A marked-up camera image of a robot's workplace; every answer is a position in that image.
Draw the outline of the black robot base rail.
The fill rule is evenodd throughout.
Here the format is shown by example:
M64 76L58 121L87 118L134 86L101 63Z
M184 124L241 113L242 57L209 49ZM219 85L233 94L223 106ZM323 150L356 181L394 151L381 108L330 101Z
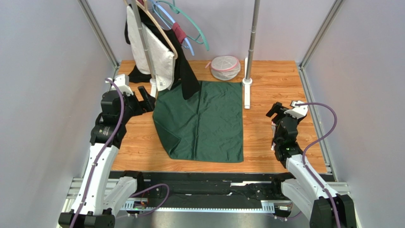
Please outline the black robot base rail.
M148 207L162 203L175 209L259 209L261 201L290 203L278 189L282 175L277 173L144 172L141 190Z

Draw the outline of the left white rack foot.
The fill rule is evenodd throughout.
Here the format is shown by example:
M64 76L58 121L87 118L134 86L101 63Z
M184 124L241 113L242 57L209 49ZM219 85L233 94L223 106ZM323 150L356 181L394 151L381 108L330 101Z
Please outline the left white rack foot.
M156 79L151 78L151 79L150 79L150 85L151 85L150 95L151 95L152 97L156 97L157 92L158 92L158 91L157 91Z

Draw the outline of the aluminium frame rail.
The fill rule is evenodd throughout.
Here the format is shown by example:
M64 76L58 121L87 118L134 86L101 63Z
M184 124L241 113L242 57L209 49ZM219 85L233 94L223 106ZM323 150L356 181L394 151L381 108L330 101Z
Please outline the aluminium frame rail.
M75 201L59 217L68 228L112 228L120 211L145 216L154 211L250 212L294 219L312 228L355 228L354 202L329 175L304 181L290 173L171 173L113 171L74 179Z

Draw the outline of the teal plastic hanger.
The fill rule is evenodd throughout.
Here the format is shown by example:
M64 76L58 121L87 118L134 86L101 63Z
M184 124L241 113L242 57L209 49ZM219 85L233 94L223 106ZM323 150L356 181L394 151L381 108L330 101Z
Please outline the teal plastic hanger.
M184 32L182 45L190 50L192 56L195 55L196 51L194 45L203 46L206 51L210 51L209 42L200 26L176 4L176 1L155 0L153 2L153 13L170 29L177 23L177 28Z

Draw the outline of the right metal rack pole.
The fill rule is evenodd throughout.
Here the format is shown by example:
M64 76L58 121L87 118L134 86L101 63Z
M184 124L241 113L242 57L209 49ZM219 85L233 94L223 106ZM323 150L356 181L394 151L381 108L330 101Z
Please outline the right metal rack pole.
M249 44L247 62L245 64L245 66L246 66L245 80L246 81L251 81L251 67L252 67L253 53L254 53L254 47L255 47L255 38L256 38L256 30L257 30L258 17L259 17L259 9L260 9L260 0L255 0L252 25L251 25L250 44Z

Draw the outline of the black hanging garment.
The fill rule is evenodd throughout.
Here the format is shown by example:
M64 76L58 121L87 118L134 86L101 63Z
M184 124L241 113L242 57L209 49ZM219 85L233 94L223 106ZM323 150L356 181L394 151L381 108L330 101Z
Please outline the black hanging garment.
M178 58L175 59L174 83L171 88L176 87L177 82L180 81L183 98L187 100L200 90L200 84L189 62L187 61L182 49L182 45L178 42L173 30L165 30L165 33L178 53ZM128 76L129 81L133 83L149 82L151 79L150 74L144 75L139 72L137 69L137 64Z

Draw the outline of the wooden clothes hanger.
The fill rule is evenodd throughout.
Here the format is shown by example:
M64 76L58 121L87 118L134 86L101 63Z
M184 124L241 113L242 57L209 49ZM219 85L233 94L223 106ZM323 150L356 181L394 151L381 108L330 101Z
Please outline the wooden clothes hanger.
M172 42L170 41L170 39L168 38L167 34L165 33L165 31L161 28L161 26L159 25L159 23L156 21L156 19L153 17L153 15L149 12L148 10L148 6L147 6L147 2L141 2L139 0L131 0L131 4L133 7L133 12L134 15L138 15L139 14L139 10L138 8L140 8L141 10L143 10L145 12L145 14L149 17L149 19L155 24L155 26L158 28L158 30L160 31L160 33L162 34L162 36L164 37L164 39L166 40L166 42L168 43L168 45L170 46L171 50L174 53L174 59L178 58L178 53L174 47L174 45L172 44Z

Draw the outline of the dark red hanging cloth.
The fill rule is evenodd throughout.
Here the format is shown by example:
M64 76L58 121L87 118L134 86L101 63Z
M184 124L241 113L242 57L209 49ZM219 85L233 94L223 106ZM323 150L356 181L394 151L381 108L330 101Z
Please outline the dark red hanging cloth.
M180 44L182 44L183 41L187 38L186 33L183 31L183 29L180 27L180 25L177 22L175 22L173 24L172 30L173 30L178 42Z

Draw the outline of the white rack foot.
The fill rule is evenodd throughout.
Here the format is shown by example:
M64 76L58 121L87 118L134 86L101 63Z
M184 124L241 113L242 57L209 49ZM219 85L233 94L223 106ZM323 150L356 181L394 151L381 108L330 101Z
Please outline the white rack foot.
M152 97L156 97L157 92L158 92L158 91L157 91L156 79L151 78L151 79L150 79L150 85L151 85L150 95L151 95Z
M244 108L250 109L251 108L251 84L252 79L247 79L247 70L248 70L248 57L244 59L244 78L242 80L242 84L244 87Z

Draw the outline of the blue plastic hanger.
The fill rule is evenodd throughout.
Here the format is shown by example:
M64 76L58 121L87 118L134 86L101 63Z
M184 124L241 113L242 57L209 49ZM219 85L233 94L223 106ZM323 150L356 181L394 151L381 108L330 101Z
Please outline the blue plastic hanger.
M195 56L194 49L180 25L156 0L151 0L150 2L152 3L152 12L158 16L158 18L168 29L173 30L178 42L182 45L182 47L188 49L191 55Z

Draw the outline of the silver metal fork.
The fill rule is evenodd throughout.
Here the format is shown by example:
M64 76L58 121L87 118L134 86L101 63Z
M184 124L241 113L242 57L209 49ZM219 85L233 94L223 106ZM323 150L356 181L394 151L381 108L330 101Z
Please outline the silver metal fork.
M274 136L275 136L275 132L276 132L276 125L275 125L275 123L271 123L271 129L272 129L271 150L274 151L274 146L275 146Z

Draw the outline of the dark green cloth napkin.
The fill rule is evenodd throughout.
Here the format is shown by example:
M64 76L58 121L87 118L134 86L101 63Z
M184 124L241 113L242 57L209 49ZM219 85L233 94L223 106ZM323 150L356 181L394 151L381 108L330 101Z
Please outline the dark green cloth napkin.
M242 162L241 83L199 83L200 91L188 100L180 85L159 92L153 121L164 150L175 160Z

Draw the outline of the white mesh laundry bag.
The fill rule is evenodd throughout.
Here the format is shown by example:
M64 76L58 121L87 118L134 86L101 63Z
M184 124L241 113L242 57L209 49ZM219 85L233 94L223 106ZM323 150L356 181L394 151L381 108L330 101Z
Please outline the white mesh laundry bag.
M210 68L214 78L229 81L238 75L241 64L239 59L234 56L219 56L210 61L205 68Z

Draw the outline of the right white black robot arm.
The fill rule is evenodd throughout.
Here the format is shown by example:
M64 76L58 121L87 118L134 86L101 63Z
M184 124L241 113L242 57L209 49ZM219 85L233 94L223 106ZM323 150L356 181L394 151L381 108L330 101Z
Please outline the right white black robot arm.
M332 128L304 150L298 144L298 125L307 116L310 103L292 101L290 108L275 102L266 116L272 118L271 149L287 173L274 178L276 194L287 197L309 220L312 228L356 228L355 205L347 194L340 194L312 167L306 157L309 148L329 136L337 125L335 111Z

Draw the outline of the white hanging towel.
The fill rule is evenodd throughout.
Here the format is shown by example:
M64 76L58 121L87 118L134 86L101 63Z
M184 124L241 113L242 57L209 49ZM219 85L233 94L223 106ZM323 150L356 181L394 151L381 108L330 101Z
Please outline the white hanging towel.
M154 76L157 82L157 90L170 90L174 83L175 59L167 41L162 35L163 30L156 26L153 20L142 10L139 10L140 21L143 26L143 35L148 43L150 57L154 68ZM141 74L149 75L150 69L145 56L144 47L131 6L126 7L126 24L124 35L127 44L131 46L137 69Z

